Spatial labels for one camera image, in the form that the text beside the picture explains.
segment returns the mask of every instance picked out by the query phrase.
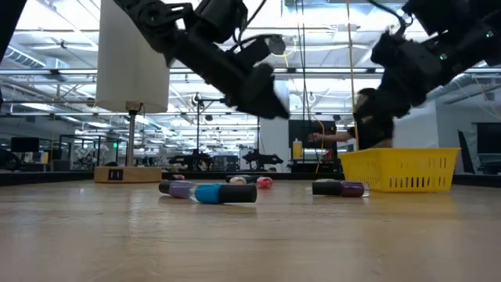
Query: table surface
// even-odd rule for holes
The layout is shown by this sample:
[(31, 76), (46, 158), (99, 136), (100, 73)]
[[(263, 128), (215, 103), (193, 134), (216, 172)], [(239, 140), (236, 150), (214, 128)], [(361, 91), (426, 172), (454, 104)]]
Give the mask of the table surface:
[(0, 188), (0, 281), (499, 281), (501, 190), (203, 205), (156, 184)]

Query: yellow bottle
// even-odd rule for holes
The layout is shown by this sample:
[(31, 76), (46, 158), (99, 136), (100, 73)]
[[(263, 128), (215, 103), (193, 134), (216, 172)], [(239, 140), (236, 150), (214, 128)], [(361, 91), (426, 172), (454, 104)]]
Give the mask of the yellow bottle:
[(292, 159), (303, 159), (303, 142), (297, 140), (297, 138), (296, 140), (294, 140), (294, 142), (292, 142)]

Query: pillar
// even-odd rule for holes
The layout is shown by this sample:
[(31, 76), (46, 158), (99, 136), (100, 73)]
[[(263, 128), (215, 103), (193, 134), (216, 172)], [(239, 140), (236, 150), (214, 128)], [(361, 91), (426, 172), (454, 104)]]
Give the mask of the pillar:
[[(282, 103), (289, 107), (289, 89), (287, 81), (275, 81), (275, 91)], [(283, 160), (283, 164), (265, 165), (265, 169), (276, 168), (277, 172), (288, 172), (287, 164), (290, 159), (289, 149), (289, 121), (282, 118), (273, 120), (260, 119), (261, 154), (276, 154)]]

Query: wall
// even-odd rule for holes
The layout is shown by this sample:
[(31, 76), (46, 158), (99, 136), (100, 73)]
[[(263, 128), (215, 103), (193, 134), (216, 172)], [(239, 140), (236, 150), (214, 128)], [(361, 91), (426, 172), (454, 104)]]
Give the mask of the wall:
[[(495, 107), (501, 113), (501, 107)], [(476, 104), (471, 105), (442, 105), (437, 107), (438, 136), (440, 147), (460, 147), (457, 135), (458, 130), (470, 136), (476, 132), (474, 123), (501, 122), (495, 115), (488, 113)], [(476, 147), (470, 146), (470, 154), (474, 166), (479, 165), (476, 159)], [(461, 154), (456, 162), (456, 173), (464, 173)]]
[(65, 121), (53, 121), (49, 117), (3, 117), (0, 119), (0, 134), (4, 136), (38, 137), (48, 140), (59, 140), (59, 135), (74, 134), (74, 128)]
[[(275, 90), (282, 103), (289, 106), (289, 89), (286, 81), (275, 81)], [(268, 120), (260, 119), (260, 143), (261, 154), (276, 154), (283, 160), (283, 164), (265, 165), (265, 169), (275, 168), (278, 172), (287, 172), (287, 164), (290, 159), (289, 149), (289, 121), (282, 118)]]
[(435, 102), (415, 108), (395, 120), (393, 145), (397, 148), (438, 147), (438, 125)]

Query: person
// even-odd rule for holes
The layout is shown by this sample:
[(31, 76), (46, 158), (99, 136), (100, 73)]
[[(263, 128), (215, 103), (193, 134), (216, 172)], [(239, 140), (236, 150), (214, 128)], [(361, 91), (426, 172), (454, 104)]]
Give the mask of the person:
[[(358, 93), (357, 101), (353, 111), (357, 111), (360, 106), (376, 95), (376, 89), (362, 89)], [(393, 117), (390, 114), (380, 116), (365, 117), (357, 121), (357, 133), (359, 138), (359, 150), (369, 148), (391, 148), (393, 147)], [(309, 136), (310, 142), (324, 143), (346, 142), (355, 138), (355, 127), (349, 128), (346, 132), (338, 132), (333, 135), (323, 135), (312, 133)]]

